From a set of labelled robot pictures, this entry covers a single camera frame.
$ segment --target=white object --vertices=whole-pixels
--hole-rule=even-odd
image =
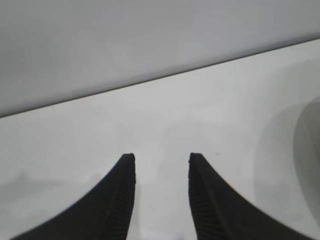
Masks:
[[[319,56],[317,40],[0,119],[0,236],[53,217],[132,152],[128,240],[194,240],[188,159],[200,152],[247,200],[319,238],[319,191],[300,180],[319,171]]]

